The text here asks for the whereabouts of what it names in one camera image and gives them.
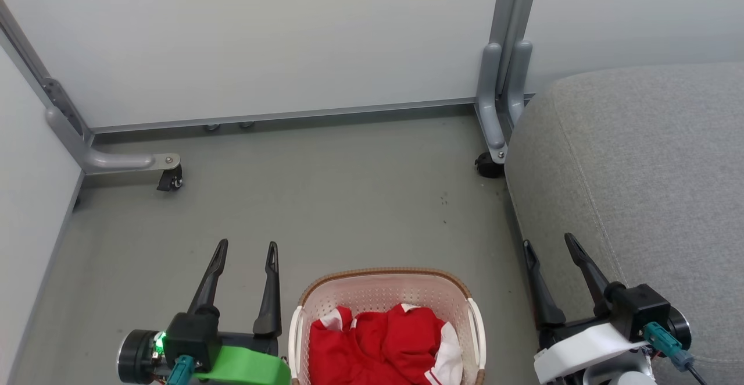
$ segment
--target floor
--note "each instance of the floor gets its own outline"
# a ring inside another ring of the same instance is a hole
[[[518,232],[471,107],[109,136],[100,149],[178,152],[184,186],[81,193],[42,292],[16,385],[119,383],[132,329],[184,311],[221,238],[220,330],[250,331],[269,241],[279,244],[282,321],[314,279],[372,266],[429,266],[462,279],[486,324],[486,383],[536,383]],[[281,354],[287,345],[281,342]]]

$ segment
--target basket handle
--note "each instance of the basket handle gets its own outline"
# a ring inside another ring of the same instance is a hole
[[[481,316],[481,310],[478,309],[478,304],[475,303],[473,298],[468,298],[468,311],[470,311],[470,319],[475,321],[475,330],[473,331],[473,342],[477,346],[476,350],[478,353],[478,368],[486,368],[486,327],[483,325],[483,317]]]
[[[298,377],[298,367],[300,365],[298,358],[302,351],[302,337],[300,337],[302,331],[299,327],[301,313],[302,305],[295,308],[295,313],[292,314],[292,322],[289,324],[289,356],[287,356],[287,361],[289,361],[289,371],[292,372],[292,378],[295,379]]]

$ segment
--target green plastic bracket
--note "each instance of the green plastic bracket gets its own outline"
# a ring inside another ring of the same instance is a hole
[[[208,373],[196,373],[199,379],[245,385],[289,385],[292,374],[282,359],[244,347],[223,346]]]

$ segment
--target black caster wheel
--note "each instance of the black caster wheel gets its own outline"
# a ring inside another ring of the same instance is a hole
[[[171,170],[163,171],[158,184],[159,191],[177,191],[184,184],[183,168],[181,165]]]
[[[497,179],[504,176],[504,165],[493,162],[491,153],[486,151],[475,160],[475,168],[478,174],[487,179]]]

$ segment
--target gray upholstered ottoman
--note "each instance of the gray upholstered ottoman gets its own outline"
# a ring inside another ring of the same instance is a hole
[[[640,67],[556,82],[524,111],[507,180],[521,232],[569,320],[592,299],[563,242],[610,281],[688,318],[696,368],[744,383],[744,64]],[[664,361],[659,383],[696,383]]]

